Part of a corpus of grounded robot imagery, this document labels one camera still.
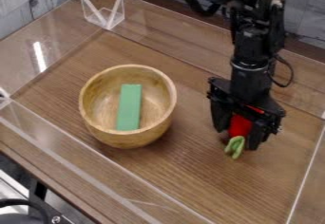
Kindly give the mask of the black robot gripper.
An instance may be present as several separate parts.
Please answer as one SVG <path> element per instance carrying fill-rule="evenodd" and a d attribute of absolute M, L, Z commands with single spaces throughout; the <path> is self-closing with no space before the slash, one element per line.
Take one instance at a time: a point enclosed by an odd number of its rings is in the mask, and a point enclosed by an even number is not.
<path fill-rule="evenodd" d="M 287 116 L 284 107 L 269 94 L 263 95 L 253 102 L 239 98 L 231 92 L 231 82 L 211 77 L 208 98 L 212 103 L 213 126 L 217 132 L 229 129 L 231 119 L 237 113 L 253 122 L 248 136 L 248 149 L 255 151 L 268 138 L 268 134 L 280 132 L 283 118 Z"/>

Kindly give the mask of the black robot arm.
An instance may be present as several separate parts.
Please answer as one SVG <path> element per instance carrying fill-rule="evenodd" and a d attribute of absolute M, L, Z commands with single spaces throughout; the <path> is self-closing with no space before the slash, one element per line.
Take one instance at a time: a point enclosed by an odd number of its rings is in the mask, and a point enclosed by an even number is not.
<path fill-rule="evenodd" d="M 235 45 L 232 78 L 209 78 L 213 126 L 229 131 L 232 117 L 251 123 L 245 148 L 256 150 L 276 134 L 287 111 L 271 96 L 280 50 L 286 46 L 286 0 L 185 0 L 204 16 L 221 12 L 231 20 Z"/>

